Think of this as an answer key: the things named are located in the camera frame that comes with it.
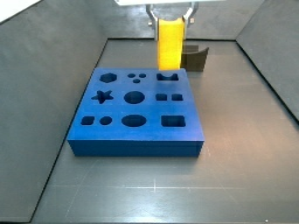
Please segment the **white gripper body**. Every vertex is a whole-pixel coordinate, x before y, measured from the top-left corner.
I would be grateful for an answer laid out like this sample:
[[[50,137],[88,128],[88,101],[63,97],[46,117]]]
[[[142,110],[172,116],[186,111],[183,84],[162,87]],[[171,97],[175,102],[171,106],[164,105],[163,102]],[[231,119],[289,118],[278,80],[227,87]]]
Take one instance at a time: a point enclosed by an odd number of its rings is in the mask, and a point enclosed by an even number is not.
[[[142,4],[178,4],[188,2],[214,2],[226,0],[115,0],[119,6],[142,5]]]

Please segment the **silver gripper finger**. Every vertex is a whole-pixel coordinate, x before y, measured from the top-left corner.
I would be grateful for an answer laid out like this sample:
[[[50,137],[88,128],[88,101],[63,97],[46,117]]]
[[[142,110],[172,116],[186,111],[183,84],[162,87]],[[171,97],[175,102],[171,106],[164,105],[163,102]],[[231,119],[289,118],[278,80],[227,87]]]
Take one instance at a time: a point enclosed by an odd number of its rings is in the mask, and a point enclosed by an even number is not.
[[[187,29],[190,28],[190,26],[195,22],[194,16],[196,14],[198,9],[199,9],[199,3],[198,2],[190,2],[190,8],[182,16],[183,22],[184,22],[184,29],[183,29],[184,31],[187,31]]]
[[[147,4],[146,5],[146,13],[147,13],[147,15],[150,17],[150,20],[151,20],[148,22],[148,26],[151,26],[152,29],[154,29],[154,39],[158,40],[158,28],[159,28],[158,22],[159,22],[159,18],[155,15],[154,5],[152,4]]]

